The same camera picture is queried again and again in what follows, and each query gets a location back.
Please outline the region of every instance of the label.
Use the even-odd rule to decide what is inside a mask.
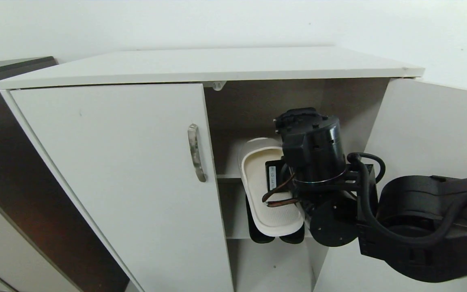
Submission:
[[[270,166],[268,168],[269,175],[269,190],[273,190],[277,187],[276,185],[276,166]]]

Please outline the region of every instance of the white cabinet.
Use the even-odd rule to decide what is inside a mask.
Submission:
[[[345,153],[363,151],[376,143],[369,137],[390,78],[422,73],[336,47],[134,51],[23,74],[0,89],[139,290],[310,292],[328,249],[309,233],[298,245],[249,239],[239,148],[274,136],[273,118],[288,109],[316,107],[341,118]]]

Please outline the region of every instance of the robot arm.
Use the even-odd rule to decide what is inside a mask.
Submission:
[[[467,178],[400,177],[384,186],[378,200],[385,164],[366,153],[350,153],[346,163],[338,118],[310,107],[289,110],[274,122],[285,166],[284,183],[263,196],[269,207],[296,204],[320,244],[342,246],[357,237],[362,255],[412,279],[437,283],[467,276]],[[378,162],[377,176],[362,157]],[[282,187],[293,198],[269,201]]]

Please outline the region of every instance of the cabinet shelf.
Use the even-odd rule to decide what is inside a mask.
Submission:
[[[246,213],[246,193],[240,180],[219,184],[221,211],[226,239],[250,239],[248,215]],[[305,237],[311,237],[306,228]]]
[[[315,282],[305,243],[267,244],[228,240],[232,278],[237,292],[312,291]]]

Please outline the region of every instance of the white wall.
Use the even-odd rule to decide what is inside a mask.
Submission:
[[[0,1],[0,59],[52,55],[66,62],[131,49],[322,44],[421,65],[425,80],[467,88],[467,1]],[[332,273],[338,278],[321,292],[394,290],[394,283],[374,285],[388,280],[382,274],[389,268],[368,266],[357,246],[337,255],[338,264],[326,261],[324,269],[339,269]],[[374,269],[371,277],[343,271],[363,264]],[[402,291],[467,290],[467,281],[404,283]]]

